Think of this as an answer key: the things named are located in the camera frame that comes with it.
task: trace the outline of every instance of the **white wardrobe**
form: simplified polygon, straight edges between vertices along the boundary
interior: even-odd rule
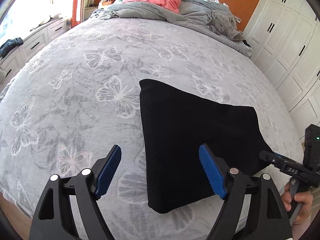
[[[248,43],[282,98],[299,138],[320,123],[320,23],[306,0],[268,0]]]

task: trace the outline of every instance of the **bed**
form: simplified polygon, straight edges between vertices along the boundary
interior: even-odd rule
[[[0,95],[0,191],[32,217],[49,177],[73,176],[106,156],[122,160],[99,201],[116,239],[205,239],[218,196],[159,214],[148,207],[139,81],[156,79],[222,104],[253,106],[275,152],[302,161],[292,120],[250,59],[196,31],[133,18],[92,18],[33,57]],[[288,177],[268,172],[281,190]],[[86,239],[75,199],[81,238]],[[244,226],[246,197],[239,228]]]

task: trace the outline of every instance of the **gray comforter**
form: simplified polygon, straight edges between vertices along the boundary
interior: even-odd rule
[[[215,2],[182,0],[180,14],[148,2],[113,4],[107,10],[99,9],[91,18],[141,18],[167,21],[207,35],[221,43],[249,56],[251,49],[244,45],[244,37],[236,29],[236,23],[229,8]]]
[[[158,214],[148,207],[139,81],[152,78],[223,104],[253,106],[272,150],[301,161],[288,111],[262,72],[237,51],[164,21],[89,19],[34,56],[0,95],[0,191],[32,216],[52,174],[73,176],[114,144],[121,163],[98,205],[116,239],[205,238],[215,195]],[[266,169],[281,189],[288,176]],[[77,205],[72,199],[81,238]],[[246,198],[241,224],[249,200]]]

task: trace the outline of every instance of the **person's wrist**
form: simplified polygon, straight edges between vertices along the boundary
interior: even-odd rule
[[[310,217],[311,217],[311,212],[310,212],[310,215],[308,215],[308,217],[306,219],[298,220],[297,222],[294,222],[293,225],[294,226],[299,226],[299,225],[303,224],[304,222],[306,222]]]

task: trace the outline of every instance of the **black object on bed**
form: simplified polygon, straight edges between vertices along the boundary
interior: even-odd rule
[[[269,164],[253,107],[219,104],[162,82],[140,81],[147,160],[148,205],[159,213],[214,195],[199,161],[207,143],[214,155],[246,175]]]

